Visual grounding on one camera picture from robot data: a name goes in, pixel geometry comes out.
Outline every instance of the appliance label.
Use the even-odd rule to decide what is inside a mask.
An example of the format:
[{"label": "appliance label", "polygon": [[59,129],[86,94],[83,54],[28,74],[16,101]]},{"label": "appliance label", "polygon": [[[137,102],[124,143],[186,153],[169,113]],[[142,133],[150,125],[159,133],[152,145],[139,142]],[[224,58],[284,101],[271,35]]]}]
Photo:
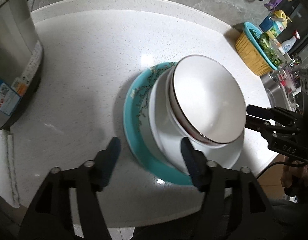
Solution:
[{"label": "appliance label", "polygon": [[6,83],[0,81],[0,110],[7,115],[11,115],[19,101],[20,96]]},{"label": "appliance label", "polygon": [[29,84],[31,83],[39,64],[41,63],[42,47],[39,41],[36,42],[32,56],[20,77],[15,78],[12,89],[21,97],[25,94]]}]

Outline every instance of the stacked bowls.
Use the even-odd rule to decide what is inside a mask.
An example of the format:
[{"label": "stacked bowls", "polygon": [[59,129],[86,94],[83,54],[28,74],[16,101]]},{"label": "stacked bowls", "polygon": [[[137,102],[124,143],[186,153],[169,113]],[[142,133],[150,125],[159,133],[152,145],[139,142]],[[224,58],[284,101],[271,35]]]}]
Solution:
[{"label": "stacked bowls", "polygon": [[186,134],[210,146],[235,141],[243,132],[246,105],[230,72],[217,61],[190,55],[166,80],[167,108]]}]

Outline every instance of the purple object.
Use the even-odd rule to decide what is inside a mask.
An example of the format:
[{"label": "purple object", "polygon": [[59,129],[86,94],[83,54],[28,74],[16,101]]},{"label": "purple object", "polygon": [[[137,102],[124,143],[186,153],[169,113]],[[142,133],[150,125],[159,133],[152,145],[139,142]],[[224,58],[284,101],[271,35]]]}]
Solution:
[{"label": "purple object", "polygon": [[268,3],[265,3],[264,6],[267,8],[267,10],[273,12],[281,1],[283,0],[270,0]]}]

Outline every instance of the teal plate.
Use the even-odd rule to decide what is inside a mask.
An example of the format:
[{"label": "teal plate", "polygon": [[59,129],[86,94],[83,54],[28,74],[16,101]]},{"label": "teal plate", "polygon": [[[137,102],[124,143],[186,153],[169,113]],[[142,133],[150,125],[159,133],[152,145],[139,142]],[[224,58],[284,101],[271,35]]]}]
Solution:
[{"label": "teal plate", "polygon": [[167,69],[175,66],[177,62],[165,62],[143,71],[130,86],[124,104],[123,124],[124,132],[131,152],[135,155],[139,163],[154,174],[156,177],[178,185],[192,185],[190,177],[174,167],[167,166],[147,148],[140,133],[139,117],[147,108],[149,92],[158,77]]}]

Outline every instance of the yellow basket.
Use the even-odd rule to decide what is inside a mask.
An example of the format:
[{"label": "yellow basket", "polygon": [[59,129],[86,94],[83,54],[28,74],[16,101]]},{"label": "yellow basket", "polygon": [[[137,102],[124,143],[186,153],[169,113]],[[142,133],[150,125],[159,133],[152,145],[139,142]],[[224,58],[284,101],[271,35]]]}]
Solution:
[{"label": "yellow basket", "polygon": [[244,63],[255,75],[262,76],[272,71],[269,64],[249,41],[244,32],[236,41],[235,48]]}]

